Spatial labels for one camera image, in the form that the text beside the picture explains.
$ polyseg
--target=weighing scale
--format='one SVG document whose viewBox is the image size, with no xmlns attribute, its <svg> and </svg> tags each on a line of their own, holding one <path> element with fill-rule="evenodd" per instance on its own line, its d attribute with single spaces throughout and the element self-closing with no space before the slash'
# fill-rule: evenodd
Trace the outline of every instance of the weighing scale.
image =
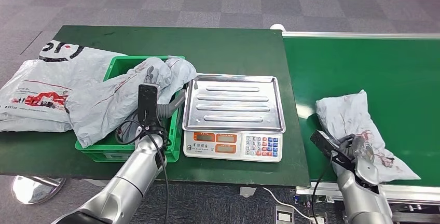
<svg viewBox="0 0 440 224">
<path fill-rule="evenodd" d="M 187 157 L 279 162 L 285 122 L 273 76 L 198 74 L 182 128 Z"/>
</svg>

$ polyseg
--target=orange lcd display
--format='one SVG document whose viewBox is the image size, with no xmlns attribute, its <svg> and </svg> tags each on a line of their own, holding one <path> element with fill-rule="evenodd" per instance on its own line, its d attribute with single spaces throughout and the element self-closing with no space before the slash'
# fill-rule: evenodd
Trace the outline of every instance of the orange lcd display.
<svg viewBox="0 0 440 224">
<path fill-rule="evenodd" d="M 237 142 L 237 135 L 218 133 L 216 137 L 216 141 L 221 143 L 235 143 Z"/>
<path fill-rule="evenodd" d="M 204 141 L 204 142 L 215 142 L 215 135 L 214 133 L 209 133 L 209 132 L 195 132 L 194 140 Z"/>
<path fill-rule="evenodd" d="M 235 153 L 236 146 L 235 145 L 215 145 L 215 152 L 218 153 Z"/>
</svg>

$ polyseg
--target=stainless steel tray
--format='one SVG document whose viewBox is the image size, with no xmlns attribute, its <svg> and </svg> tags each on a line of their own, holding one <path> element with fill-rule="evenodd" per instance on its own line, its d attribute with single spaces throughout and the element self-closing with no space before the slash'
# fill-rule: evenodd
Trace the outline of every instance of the stainless steel tray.
<svg viewBox="0 0 440 224">
<path fill-rule="evenodd" d="M 189 83 L 183 114 L 185 131 L 285 131 L 273 76 L 198 74 Z"/>
</svg>

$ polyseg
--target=white plastic bag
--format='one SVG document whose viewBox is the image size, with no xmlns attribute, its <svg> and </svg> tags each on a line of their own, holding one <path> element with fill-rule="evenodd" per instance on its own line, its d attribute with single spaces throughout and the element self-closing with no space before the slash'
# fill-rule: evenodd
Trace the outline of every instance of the white plastic bag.
<svg viewBox="0 0 440 224">
<path fill-rule="evenodd" d="M 171 83 L 171 71 L 152 57 L 124 75 L 72 91 L 66 108 L 83 148 L 103 139 L 137 109 L 142 83 L 157 84 L 161 90 Z"/>
<path fill-rule="evenodd" d="M 25 61 L 0 89 L 0 130 L 66 130 L 60 123 L 69 124 L 64 108 L 67 96 L 74 89 L 102 81 L 110 61 L 118 55 L 123 54 L 52 40 L 39 60 Z M 20 118 L 31 118 L 35 125 L 23 127 Z M 56 123 L 50 126 L 49 121 Z"/>
<path fill-rule="evenodd" d="M 171 84 L 162 89 L 160 92 L 157 104 L 163 105 L 168 104 L 171 100 L 171 97 L 178 90 L 182 89 L 184 84 L 188 83 L 197 76 L 194 66 L 182 58 L 169 56 L 169 58 L 165 61 L 165 64 L 171 70 Z"/>
<path fill-rule="evenodd" d="M 363 135 L 371 143 L 375 154 L 374 165 L 379 171 L 379 181 L 420 179 L 402 160 L 385 149 L 379 130 L 368 113 L 367 93 L 323 98 L 316 103 L 317 114 L 323 129 L 340 139 L 350 134 Z M 333 163 L 337 175 L 343 168 Z"/>
<path fill-rule="evenodd" d="M 69 123 L 42 119 L 11 117 L 0 120 L 0 132 L 66 132 L 72 129 Z"/>
</svg>

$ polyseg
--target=power cord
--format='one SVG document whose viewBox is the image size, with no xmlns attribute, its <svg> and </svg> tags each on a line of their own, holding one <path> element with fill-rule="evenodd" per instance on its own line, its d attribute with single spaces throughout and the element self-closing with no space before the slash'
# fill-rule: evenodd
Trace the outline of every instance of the power cord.
<svg viewBox="0 0 440 224">
<path fill-rule="evenodd" d="M 124 125 L 124 124 L 126 124 L 126 123 L 135 123 L 135 124 L 137 124 L 138 126 L 140 126 L 141 128 L 142 128 L 142 132 L 139 134 L 139 135 L 137 135 L 133 140 L 130 140 L 130 141 L 128 141 L 127 143 L 124 143 L 123 141 L 122 141 L 122 139 L 120 139 L 119 138 L 119 136 L 118 136 L 118 132 L 119 132 L 119 130 L 121 129 L 121 127 Z M 156 148 L 156 150 L 157 150 L 157 154 L 159 154 L 159 158 L 160 158 L 160 163 L 162 164 L 162 168 L 163 168 L 163 173 L 165 174 L 165 185 L 166 185 L 166 189 L 167 189 L 167 196 L 166 196 L 166 201 L 167 201 L 167 206 L 166 206 L 166 209 L 165 209 L 165 220 L 164 220 L 164 223 L 166 224 L 167 223 L 167 218 L 168 218 L 168 206 L 169 206 L 169 187 L 168 187 L 168 175 L 167 175 L 167 170 L 165 169 L 165 159 L 163 158 L 163 156 L 162 156 L 162 152 L 160 151 L 160 149 L 159 149 L 159 146 L 157 146 L 157 144 L 156 144 L 156 142 L 154 141 L 154 139 L 153 139 L 153 136 L 148 132 L 148 130 L 145 128 L 145 126 L 143 126 L 141 123 L 139 123 L 138 121 L 135 121 L 135 120 L 131 120 L 131 119 L 127 119 L 127 120 L 125 120 L 121 125 L 119 125 L 119 127 L 116 129 L 116 132 L 115 132 L 115 136 L 116 136 L 116 141 L 118 142 L 118 143 L 120 143 L 120 144 L 124 144 L 124 145 L 127 145 L 127 144 L 131 144 L 131 143 L 133 143 L 135 140 L 137 140 L 142 134 L 146 134 L 150 139 L 151 139 L 151 141 L 152 141 L 152 143 L 153 143 L 153 145 L 155 146 L 155 148 Z"/>
<path fill-rule="evenodd" d="M 275 201 L 278 202 L 279 204 L 284 205 L 284 206 L 291 207 L 291 208 L 293 208 L 296 212 L 298 212 L 301 216 L 303 216 L 304 218 L 309 219 L 309 220 L 312 220 L 312 218 L 310 218 L 310 217 L 304 215 L 303 213 L 301 213 L 301 212 L 300 212 L 297 208 L 295 208 L 294 206 L 292 206 L 292 205 L 290 205 L 290 204 L 286 204 L 286 203 L 282 203 L 282 202 L 278 201 L 278 199 L 275 197 L 275 195 L 273 195 L 272 191 L 270 191 L 269 189 L 267 189 L 267 188 L 265 188 L 265 187 L 263 187 L 263 189 L 269 191 L 269 193 L 272 195 L 272 197 L 275 199 Z"/>
<path fill-rule="evenodd" d="M 332 154 L 332 157 L 330 158 L 330 163 L 328 163 L 327 167 L 324 169 L 324 171 L 319 176 L 317 184 L 315 184 L 315 188 L 313 189 L 313 194 L 312 194 L 312 213 L 313 213 L 313 218 L 314 218 L 314 221 L 315 221 L 316 224 L 318 224 L 318 219 L 316 218 L 315 209 L 314 209 L 314 206 L 313 206 L 313 204 L 315 202 L 316 189 L 318 188 L 318 184 L 321 182 L 322 177 L 325 175 L 325 173 L 327 172 L 328 168 L 332 164 L 332 161 L 333 161 L 333 154 Z"/>
</svg>

